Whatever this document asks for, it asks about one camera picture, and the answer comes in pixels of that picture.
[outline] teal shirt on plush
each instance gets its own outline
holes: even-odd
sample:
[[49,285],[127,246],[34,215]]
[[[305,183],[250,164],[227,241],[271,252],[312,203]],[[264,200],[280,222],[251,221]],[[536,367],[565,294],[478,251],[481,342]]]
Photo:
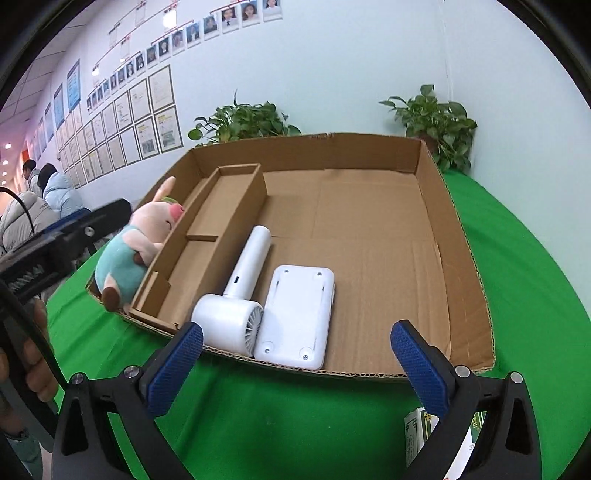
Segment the teal shirt on plush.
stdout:
[[130,230],[138,230],[134,225],[127,225],[106,246],[95,269],[95,280],[102,292],[108,274],[117,282],[121,294],[121,306],[131,303],[138,291],[148,268],[134,263],[135,250],[123,241],[123,235]]

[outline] green tablecloth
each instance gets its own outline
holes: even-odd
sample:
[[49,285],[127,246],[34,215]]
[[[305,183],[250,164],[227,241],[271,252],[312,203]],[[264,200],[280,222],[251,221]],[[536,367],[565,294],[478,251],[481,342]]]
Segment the green tablecloth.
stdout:
[[[591,322],[558,266],[510,212],[461,174],[445,180],[491,309],[491,374],[523,373],[544,479],[555,479],[591,427]],[[117,375],[165,342],[88,296],[95,264],[96,255],[49,304],[66,378]],[[406,383],[314,378],[204,354],[157,423],[199,479],[394,479],[405,468],[404,416],[418,406]],[[132,471],[146,478],[121,422],[113,423]]]

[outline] blue gripper pad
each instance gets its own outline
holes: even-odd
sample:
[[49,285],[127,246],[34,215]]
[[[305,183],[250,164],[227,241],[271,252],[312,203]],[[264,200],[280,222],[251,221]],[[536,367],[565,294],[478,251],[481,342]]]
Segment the blue gripper pad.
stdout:
[[201,327],[197,323],[187,322],[166,347],[149,361],[139,387],[147,410],[153,417],[168,413],[202,349]]
[[455,390],[451,364],[408,320],[393,325],[390,345],[425,410],[442,419]]

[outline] finger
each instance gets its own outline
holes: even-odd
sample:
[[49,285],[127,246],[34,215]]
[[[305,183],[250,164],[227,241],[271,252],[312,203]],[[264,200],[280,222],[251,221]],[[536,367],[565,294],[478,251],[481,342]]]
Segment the finger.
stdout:
[[33,342],[33,340],[30,338],[27,339],[25,343],[23,343],[22,351],[25,356],[25,362],[27,362],[29,365],[36,365],[43,358],[41,352],[35,345],[35,342]]
[[27,374],[27,386],[35,393],[41,392],[54,380],[46,362],[39,362]]
[[43,390],[41,390],[37,396],[43,403],[47,403],[50,400],[53,400],[53,398],[56,396],[57,389],[57,380],[52,377],[51,382]]
[[8,379],[8,357],[4,350],[0,348],[0,382],[5,382]]

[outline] white plastic device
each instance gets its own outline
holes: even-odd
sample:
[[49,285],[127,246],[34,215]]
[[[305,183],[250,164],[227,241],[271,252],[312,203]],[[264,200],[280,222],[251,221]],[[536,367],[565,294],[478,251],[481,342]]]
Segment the white plastic device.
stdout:
[[321,368],[334,294],[335,275],[328,268],[275,269],[255,358],[288,367]]
[[251,297],[270,246],[271,232],[254,227],[223,296],[207,294],[195,305],[191,321],[201,326],[205,345],[252,357],[262,307]]

